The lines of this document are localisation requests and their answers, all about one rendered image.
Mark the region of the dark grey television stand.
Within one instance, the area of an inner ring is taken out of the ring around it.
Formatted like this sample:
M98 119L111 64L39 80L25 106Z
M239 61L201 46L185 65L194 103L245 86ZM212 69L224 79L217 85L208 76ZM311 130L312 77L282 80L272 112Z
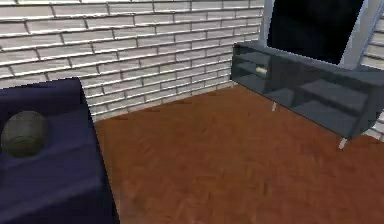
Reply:
M384 70L346 69L257 40L233 45L230 79L340 136L340 147L371 129L384 110Z

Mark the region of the grey framed television set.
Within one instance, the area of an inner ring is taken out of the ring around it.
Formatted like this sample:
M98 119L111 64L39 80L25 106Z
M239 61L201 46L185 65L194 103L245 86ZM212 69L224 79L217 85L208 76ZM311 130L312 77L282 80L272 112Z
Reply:
M384 0L264 0L259 42L356 69L383 12Z

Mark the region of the dark navy sofa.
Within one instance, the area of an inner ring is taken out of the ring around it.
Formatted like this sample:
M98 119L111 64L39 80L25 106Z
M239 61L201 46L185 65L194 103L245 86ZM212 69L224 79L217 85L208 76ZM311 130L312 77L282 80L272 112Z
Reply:
M20 158L0 142L0 224L120 224L80 80L0 89L0 134L22 111L45 118L47 140Z

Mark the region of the dark green ball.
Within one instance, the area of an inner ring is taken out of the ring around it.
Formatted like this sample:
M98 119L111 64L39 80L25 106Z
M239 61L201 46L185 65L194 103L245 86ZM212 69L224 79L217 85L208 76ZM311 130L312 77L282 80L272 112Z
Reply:
M48 122L35 111L22 111L7 120L0 133L0 148L11 157L37 155L47 140Z

